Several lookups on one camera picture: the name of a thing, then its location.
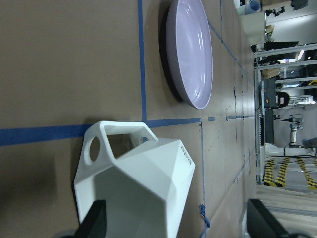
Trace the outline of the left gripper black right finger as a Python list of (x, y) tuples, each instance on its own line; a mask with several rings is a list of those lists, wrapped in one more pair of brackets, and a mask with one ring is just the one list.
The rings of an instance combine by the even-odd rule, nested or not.
[(247, 231), (251, 238), (294, 238), (258, 199), (247, 203)]

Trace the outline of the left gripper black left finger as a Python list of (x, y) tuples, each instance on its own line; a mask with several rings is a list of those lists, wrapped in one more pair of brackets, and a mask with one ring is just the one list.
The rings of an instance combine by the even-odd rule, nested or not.
[(74, 238), (105, 238), (107, 233), (106, 201), (93, 202)]

